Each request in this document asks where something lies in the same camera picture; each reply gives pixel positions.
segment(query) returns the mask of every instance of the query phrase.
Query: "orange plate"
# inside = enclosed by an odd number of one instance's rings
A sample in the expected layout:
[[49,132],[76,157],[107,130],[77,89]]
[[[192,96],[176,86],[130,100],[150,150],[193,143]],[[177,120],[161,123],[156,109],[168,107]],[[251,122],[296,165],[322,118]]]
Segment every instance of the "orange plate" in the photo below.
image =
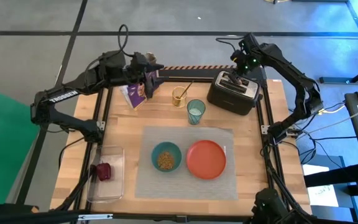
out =
[[219,177],[226,166],[223,149],[213,141],[201,140],[190,146],[186,156],[190,172],[205,180]]

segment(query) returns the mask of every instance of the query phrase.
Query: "wooden tabletop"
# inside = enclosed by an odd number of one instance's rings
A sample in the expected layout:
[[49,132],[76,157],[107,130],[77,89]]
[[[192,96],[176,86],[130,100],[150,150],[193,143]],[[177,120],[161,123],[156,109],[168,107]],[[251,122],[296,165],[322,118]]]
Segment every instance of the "wooden tabletop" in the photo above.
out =
[[[267,187],[265,164],[259,151],[262,142],[256,109],[246,116],[237,115],[206,100],[210,83],[194,83],[188,90],[188,101],[200,99],[206,104],[206,111],[198,127],[217,127],[232,129],[234,132],[234,157],[239,200],[182,200],[165,198],[136,198],[136,175],[139,149],[142,145],[145,126],[192,126],[188,124],[186,108],[172,106],[172,90],[188,83],[166,82],[159,87],[154,97],[137,111],[131,109],[118,88],[114,89],[109,118],[104,135],[104,145],[119,145],[125,150],[124,196],[113,203],[96,203],[94,212],[122,212],[149,214],[187,214],[187,215],[252,215],[255,194]],[[272,104],[273,118],[281,121],[288,116],[281,80],[268,80],[268,91]],[[94,111],[96,95],[80,96],[75,116],[90,119]],[[267,121],[264,102],[264,120]],[[67,143],[81,137],[79,132],[70,133]],[[73,190],[80,176],[86,143],[81,141],[66,149],[62,166],[53,193],[50,208],[59,206]],[[298,152],[291,145],[279,145],[285,183],[296,201],[311,213],[308,194]],[[82,196],[84,207],[86,195]]]

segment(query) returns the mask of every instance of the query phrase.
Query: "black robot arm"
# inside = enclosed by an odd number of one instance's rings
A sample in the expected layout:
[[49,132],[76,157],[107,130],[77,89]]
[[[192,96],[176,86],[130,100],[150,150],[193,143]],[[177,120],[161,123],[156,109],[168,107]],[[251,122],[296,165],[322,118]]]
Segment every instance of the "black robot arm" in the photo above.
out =
[[287,61],[277,45],[258,44],[251,33],[245,35],[239,45],[241,50],[236,50],[231,56],[231,60],[237,64],[237,75],[246,75],[247,72],[260,65],[269,66],[295,87],[296,98],[293,113],[283,121],[271,125],[267,131],[271,137],[271,143],[277,144],[287,136],[286,132],[290,126],[323,109],[318,85]]
[[[126,66],[121,50],[103,53],[75,80],[38,92],[34,103],[30,106],[31,121],[39,125],[57,124],[63,130],[78,130],[83,134],[86,142],[101,141],[103,125],[100,122],[74,118],[57,111],[53,105],[79,94],[92,95],[103,88],[138,83],[144,85],[147,98],[153,97],[154,85],[163,81],[148,78],[146,73],[161,69],[163,65],[149,63],[146,57],[138,52],[131,57],[131,64]],[[97,66],[89,68],[96,62],[99,62]]]

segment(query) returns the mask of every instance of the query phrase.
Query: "teal bowl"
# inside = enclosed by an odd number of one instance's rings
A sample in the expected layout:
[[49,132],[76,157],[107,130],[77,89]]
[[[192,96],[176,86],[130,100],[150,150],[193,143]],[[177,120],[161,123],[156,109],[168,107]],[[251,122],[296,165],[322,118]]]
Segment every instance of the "teal bowl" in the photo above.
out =
[[[175,161],[173,168],[170,170],[160,169],[157,164],[158,156],[163,152],[169,152],[173,156],[173,160]],[[152,163],[156,169],[161,172],[171,172],[179,167],[181,162],[181,152],[177,145],[172,142],[161,142],[157,146],[154,147],[152,152]]]

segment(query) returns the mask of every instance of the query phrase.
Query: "woven mat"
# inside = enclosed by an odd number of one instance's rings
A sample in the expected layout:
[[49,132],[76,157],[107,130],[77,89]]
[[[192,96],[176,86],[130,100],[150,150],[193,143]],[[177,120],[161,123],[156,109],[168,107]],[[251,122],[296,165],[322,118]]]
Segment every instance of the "woven mat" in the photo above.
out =
[[[187,168],[188,148],[199,140],[212,140],[226,150],[226,168],[214,180],[199,179]],[[175,143],[181,150],[178,169],[160,172],[151,162],[153,148],[161,142]],[[145,127],[140,149],[135,196],[141,198],[179,198],[200,200],[238,200],[231,129]]]

